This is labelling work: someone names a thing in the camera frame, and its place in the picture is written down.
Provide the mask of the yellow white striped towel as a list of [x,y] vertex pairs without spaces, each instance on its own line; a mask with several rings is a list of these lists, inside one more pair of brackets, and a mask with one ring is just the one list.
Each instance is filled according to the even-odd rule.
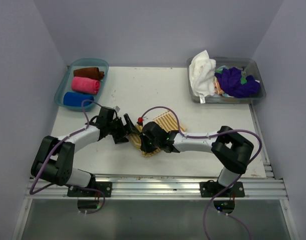
[[[178,130],[178,124],[175,115],[171,113],[169,110],[153,118],[152,121],[157,123],[165,131]],[[142,141],[140,137],[135,133],[129,134],[128,140],[136,149],[138,149],[141,152],[142,157],[144,158],[152,157],[161,152],[161,150],[158,148],[149,153],[141,150]]]

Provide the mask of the blue towel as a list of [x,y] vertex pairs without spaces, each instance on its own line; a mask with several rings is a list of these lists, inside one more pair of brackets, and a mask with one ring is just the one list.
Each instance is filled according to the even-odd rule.
[[63,104],[71,107],[80,107],[84,100],[86,100],[84,106],[87,106],[90,104],[88,100],[93,101],[94,97],[89,94],[83,94],[78,92],[67,92],[64,95]]

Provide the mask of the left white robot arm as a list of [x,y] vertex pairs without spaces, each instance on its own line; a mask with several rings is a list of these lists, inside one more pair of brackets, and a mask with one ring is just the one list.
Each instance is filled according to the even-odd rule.
[[31,167],[36,180],[42,179],[58,186],[78,186],[85,196],[97,189],[93,174],[73,167],[74,155],[84,147],[111,136],[115,144],[127,143],[129,134],[138,130],[129,116],[117,116],[115,109],[101,107],[99,114],[88,120],[84,127],[65,136],[43,138]]

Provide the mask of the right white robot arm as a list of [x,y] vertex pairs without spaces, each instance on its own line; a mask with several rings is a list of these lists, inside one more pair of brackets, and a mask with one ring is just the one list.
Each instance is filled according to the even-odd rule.
[[157,148],[166,153],[207,152],[214,154],[222,163],[223,169],[217,179],[216,192],[227,196],[233,185],[246,172],[254,149],[252,142],[228,126],[218,132],[203,136],[195,133],[189,136],[177,130],[166,131],[155,122],[149,122],[142,129],[144,146]]

